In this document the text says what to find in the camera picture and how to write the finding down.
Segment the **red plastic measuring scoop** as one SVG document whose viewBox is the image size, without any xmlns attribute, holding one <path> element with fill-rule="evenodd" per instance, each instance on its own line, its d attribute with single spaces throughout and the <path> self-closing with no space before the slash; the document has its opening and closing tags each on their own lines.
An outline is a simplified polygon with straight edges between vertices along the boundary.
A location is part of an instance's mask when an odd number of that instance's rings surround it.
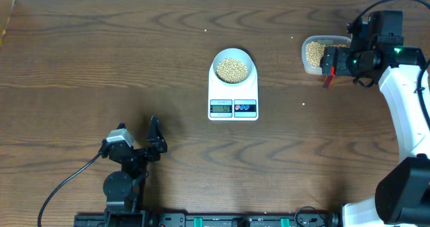
<svg viewBox="0 0 430 227">
<path fill-rule="evenodd" d="M 330 73 L 326 76 L 322 87 L 325 89 L 329 89 L 333 84 L 334 78 L 335 78 L 335 67 L 332 66 Z"/>
</svg>

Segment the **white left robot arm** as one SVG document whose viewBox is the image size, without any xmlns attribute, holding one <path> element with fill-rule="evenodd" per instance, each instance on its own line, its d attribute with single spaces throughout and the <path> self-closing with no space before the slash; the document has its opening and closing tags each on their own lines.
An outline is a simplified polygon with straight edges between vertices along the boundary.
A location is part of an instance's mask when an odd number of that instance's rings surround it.
<svg viewBox="0 0 430 227">
<path fill-rule="evenodd" d="M 105 226 L 153 226 L 150 214 L 140 209 L 148 177 L 148 164 L 159 161 L 167 152 L 159 119 L 152 116 L 146 141 L 149 146 L 135 149 L 134 139 L 124 123 L 112 130 L 102 141 L 99 153 L 121 165 L 121 170 L 108 175 L 103 183 L 106 196 Z"/>
</svg>

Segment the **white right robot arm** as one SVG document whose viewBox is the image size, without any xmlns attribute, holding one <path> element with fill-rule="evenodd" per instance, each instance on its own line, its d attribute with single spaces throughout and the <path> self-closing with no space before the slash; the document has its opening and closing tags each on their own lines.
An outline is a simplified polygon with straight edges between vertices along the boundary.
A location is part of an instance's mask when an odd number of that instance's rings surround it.
<svg viewBox="0 0 430 227">
<path fill-rule="evenodd" d="M 332 226 L 429 225 L 429 86 L 420 48 L 405 46 L 401 11 L 375 11 L 347 27 L 348 48 L 329 46 L 320 61 L 329 84 L 336 76 L 376 85 L 388 104 L 399 145 L 399 164 L 373 197 L 347 203 Z"/>
</svg>

